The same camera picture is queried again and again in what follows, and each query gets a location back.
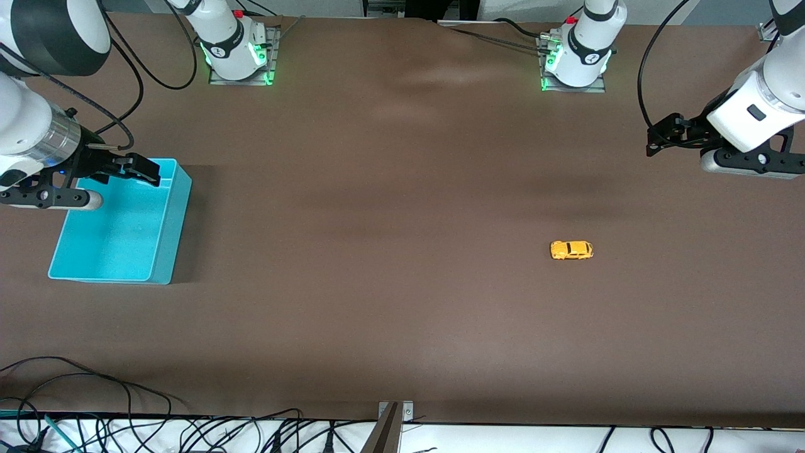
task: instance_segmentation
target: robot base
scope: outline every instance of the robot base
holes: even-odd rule
[[[209,71],[210,85],[247,85],[247,86],[268,86],[274,84],[274,74],[277,70],[277,53],[279,51],[279,37],[281,36],[279,27],[264,27],[261,23],[254,30],[257,36],[257,45],[262,45],[262,49],[256,51],[258,57],[265,58],[266,64],[254,72],[250,77],[239,81],[231,81],[219,76],[214,69]]]
[[[537,38],[537,47],[540,49],[545,49],[549,52],[554,52],[556,45],[559,41],[561,41],[562,31],[559,28],[551,29],[551,32],[548,34],[543,34],[542,37]],[[541,77],[541,85],[543,91],[567,91],[571,93],[604,93],[606,92],[606,86],[604,85],[604,75],[601,74],[598,76],[596,81],[594,81],[591,85],[583,86],[583,87],[575,87],[575,86],[568,86],[564,83],[560,82],[559,79],[556,78],[555,75],[549,73],[545,66],[547,64],[548,59],[552,58],[553,55],[545,52],[539,53],[539,72]]]

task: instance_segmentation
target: white floor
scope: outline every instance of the white floor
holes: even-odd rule
[[[148,420],[134,420],[135,425],[147,424]],[[126,419],[116,420],[112,430],[127,427],[129,421]],[[221,426],[218,430],[206,435],[206,441],[211,444],[225,436],[226,433],[234,429],[242,422],[229,422]],[[240,453],[258,451],[258,447],[265,443],[267,439],[279,427],[279,420],[259,422],[258,427],[254,423],[234,437],[224,445],[227,453]],[[90,440],[96,435],[96,422],[94,420],[84,420],[81,422],[82,434],[85,439]],[[178,453],[180,447],[180,435],[190,423],[184,420],[170,421],[147,446],[154,453]],[[355,451],[360,451],[364,441],[369,437],[369,432],[374,426],[373,423],[359,423],[338,428],[338,434]],[[64,435],[69,437],[76,445],[81,445],[81,437],[78,433],[78,424],[75,420],[63,420],[58,423],[58,427]],[[303,428],[299,432],[299,442],[304,443],[314,434],[327,430],[327,422],[316,422]],[[155,426],[146,426],[137,429],[140,438],[145,439],[153,433]],[[428,425],[428,424],[406,424],[403,427],[401,438],[400,453],[416,453],[428,449],[436,448],[436,453],[460,452],[541,452],[541,453],[597,453],[608,427],[576,427],[576,426],[468,426],[468,425]],[[606,447],[608,453],[659,453],[651,444],[649,438],[649,428],[617,428],[613,433],[609,444]],[[708,431],[696,428],[674,428],[666,429],[671,438],[676,453],[702,453]],[[33,438],[36,433],[35,421],[23,421],[23,434],[28,438]],[[184,434],[183,439],[187,441],[190,430]],[[134,453],[140,443],[131,434],[131,430],[124,430],[115,435],[120,443],[122,450],[113,442],[109,441],[106,448],[110,453],[122,451],[123,453]],[[17,434],[16,421],[0,421],[0,439],[11,445],[19,445],[21,439]],[[192,440],[199,440],[194,446],[190,447],[185,442],[184,451],[203,452],[210,449],[210,446],[201,441],[198,435],[192,436]],[[324,448],[326,436],[321,435],[307,446],[303,447],[303,453],[321,453]],[[665,451],[664,439],[657,435],[658,443]],[[349,453],[349,451],[336,439],[334,442],[336,453]],[[53,429],[48,430],[43,449],[53,453],[69,453],[72,451],[70,445],[60,437]],[[296,437],[292,436],[283,445],[282,451],[291,452],[296,449]],[[798,449],[805,449],[805,432],[784,431],[784,430],[722,430],[715,431],[710,453],[795,453]],[[80,451],[100,452],[101,446],[93,443],[82,448]]]

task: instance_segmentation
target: brown tabletop surface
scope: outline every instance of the brown tabletop surface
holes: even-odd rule
[[[187,77],[171,16],[114,18],[155,73]],[[51,281],[64,213],[1,209],[2,361],[65,355],[195,414],[371,418],[399,399],[430,421],[805,425],[805,178],[646,158],[635,80],[653,31],[624,28],[606,94],[542,92],[528,51],[418,19],[303,19],[271,87],[210,86],[206,68],[179,92],[148,80],[134,151],[193,179],[173,284]],[[652,119],[698,114],[765,48],[750,27],[669,27]],[[136,94],[117,54],[65,80],[115,112]],[[552,260],[557,239],[596,255]],[[27,365],[0,389],[66,371]],[[34,399],[125,401],[83,379]]]

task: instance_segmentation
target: turquoise plastic container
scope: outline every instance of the turquoise plastic container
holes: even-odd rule
[[[76,187],[104,198],[93,211],[67,212],[49,277],[84,283],[167,285],[188,208],[192,181],[174,159],[159,164],[159,187],[110,178]]]

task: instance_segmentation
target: yellow toy car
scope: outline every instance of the yellow toy car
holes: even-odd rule
[[[554,241],[551,243],[554,260],[586,260],[592,258],[592,244],[587,241]]]

